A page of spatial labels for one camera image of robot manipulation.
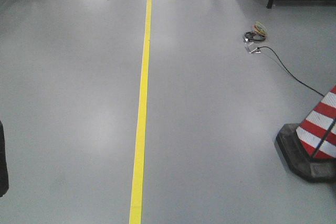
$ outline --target gray floor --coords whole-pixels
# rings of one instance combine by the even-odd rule
[[[0,7],[0,118],[10,191],[0,223],[128,223],[146,0]],[[336,222],[336,186],[274,146],[320,97],[242,33],[256,21],[297,77],[335,85],[336,7],[153,0],[144,224]]]

